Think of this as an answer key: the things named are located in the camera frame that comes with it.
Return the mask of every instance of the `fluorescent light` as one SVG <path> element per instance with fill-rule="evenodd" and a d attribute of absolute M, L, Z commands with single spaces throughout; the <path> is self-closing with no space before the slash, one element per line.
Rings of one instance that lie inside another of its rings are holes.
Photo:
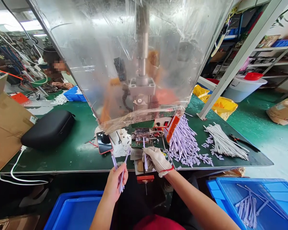
<path fill-rule="evenodd" d="M 21 24 L 26 31 L 43 29 L 37 20 L 22 22 Z M 23 31 L 19 23 L 17 23 L 16 25 L 4 25 L 4 27 L 10 32 Z"/>
<path fill-rule="evenodd" d="M 34 34 L 33 36 L 34 36 L 34 37 L 44 37 L 44 36 L 47 36 L 47 34 L 37 34 L 37 35 Z"/>

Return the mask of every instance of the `hand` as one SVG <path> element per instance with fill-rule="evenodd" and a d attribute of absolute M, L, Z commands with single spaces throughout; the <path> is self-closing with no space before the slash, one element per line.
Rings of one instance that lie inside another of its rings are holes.
<path fill-rule="evenodd" d="M 53 82 L 51 84 L 54 85 L 54 86 L 62 87 L 62 83 L 61 82 Z"/>
<path fill-rule="evenodd" d="M 71 89 L 74 87 L 74 85 L 72 83 L 69 83 L 69 82 L 63 83 L 62 86 L 66 89 Z"/>
<path fill-rule="evenodd" d="M 166 160 L 165 156 L 161 152 L 159 148 L 156 147 L 148 147 L 143 148 L 143 158 L 142 161 L 144 162 L 144 153 L 150 156 L 155 170 L 159 173 L 159 177 L 163 177 L 169 171 L 173 170 L 174 167 Z"/>
<path fill-rule="evenodd" d="M 116 171 L 115 168 L 113 167 L 108 176 L 107 184 L 103 192 L 103 195 L 105 196 L 106 199 L 111 200 L 111 202 L 113 203 L 116 203 L 116 201 L 120 196 L 120 192 L 118 191 L 118 187 L 120 184 L 119 177 L 123 171 L 124 171 L 123 185 L 125 185 L 128 179 L 128 171 L 125 163 L 119 166 L 119 168 Z"/>

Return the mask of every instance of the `transparent plastic curtain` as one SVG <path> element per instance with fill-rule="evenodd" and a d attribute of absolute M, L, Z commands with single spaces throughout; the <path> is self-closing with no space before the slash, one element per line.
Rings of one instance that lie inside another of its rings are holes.
<path fill-rule="evenodd" d="M 227 0 L 30 0 L 63 55 L 100 126 L 108 133 L 131 123 L 181 115 L 206 63 L 216 28 L 232 4 Z M 137 6 L 147 9 L 146 74 L 156 95 L 146 109 L 133 110 L 125 95 L 139 74 Z M 119 81 L 115 59 L 124 62 Z"/>

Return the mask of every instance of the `orange control box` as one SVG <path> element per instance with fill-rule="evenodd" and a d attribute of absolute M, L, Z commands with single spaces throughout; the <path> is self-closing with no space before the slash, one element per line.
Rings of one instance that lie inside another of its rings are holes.
<path fill-rule="evenodd" d="M 10 94 L 10 97 L 13 98 L 15 101 L 17 101 L 19 104 L 22 104 L 29 100 L 29 98 L 27 98 L 25 95 L 23 95 L 20 92 Z"/>

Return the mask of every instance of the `small blue box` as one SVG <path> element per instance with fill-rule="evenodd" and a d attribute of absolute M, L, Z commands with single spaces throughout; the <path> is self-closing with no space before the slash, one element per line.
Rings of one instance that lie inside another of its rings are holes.
<path fill-rule="evenodd" d="M 78 86 L 74 86 L 70 90 L 64 93 L 64 96 L 69 100 L 69 101 L 83 101 L 86 102 L 86 98 L 84 97 L 83 94 L 76 94 L 78 90 Z"/>
<path fill-rule="evenodd" d="M 101 198 L 103 191 L 80 191 L 80 192 L 72 192 L 72 193 L 62 193 L 57 202 L 52 209 L 52 212 L 48 218 L 48 221 L 44 227 L 44 230 L 53 230 L 54 224 L 56 223 L 58 216 L 61 212 L 61 209 L 68 199 L 77 199 L 77 198 L 85 198 L 85 197 L 98 197 Z"/>
<path fill-rule="evenodd" d="M 257 178 L 217 178 L 208 180 L 207 186 L 216 203 L 221 207 L 241 229 L 253 230 L 245 226 L 238 215 L 236 203 L 248 196 L 249 192 L 239 186 L 246 185 L 256 194 L 269 199 L 269 205 L 277 210 L 278 215 L 269 206 L 265 206 L 257 217 L 256 229 L 286 229 L 288 230 L 288 182 L 283 179 L 257 179 Z M 264 202 L 256 195 L 256 210 Z"/>
<path fill-rule="evenodd" d="M 67 199 L 53 226 L 53 230 L 90 229 L 101 197 Z"/>

